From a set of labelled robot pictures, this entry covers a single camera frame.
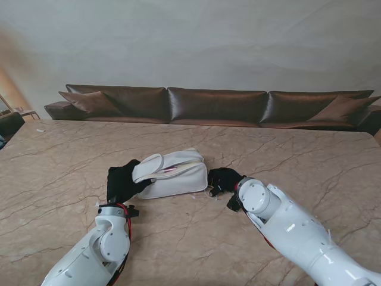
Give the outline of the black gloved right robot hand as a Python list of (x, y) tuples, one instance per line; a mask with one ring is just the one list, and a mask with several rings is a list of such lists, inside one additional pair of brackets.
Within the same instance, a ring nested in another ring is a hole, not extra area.
[(231, 168), (211, 169), (207, 176), (208, 186), (211, 187), (209, 191), (210, 197), (216, 197), (222, 192), (235, 192), (238, 183), (243, 178), (245, 178), (244, 175), (240, 175)]

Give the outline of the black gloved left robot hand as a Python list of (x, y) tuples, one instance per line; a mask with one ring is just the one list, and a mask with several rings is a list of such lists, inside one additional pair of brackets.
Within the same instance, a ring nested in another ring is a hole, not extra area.
[(110, 167), (107, 176), (107, 202), (125, 203), (133, 196), (141, 193), (147, 186), (152, 184), (150, 179), (134, 183), (132, 179), (133, 169), (140, 163), (133, 159), (124, 166)]

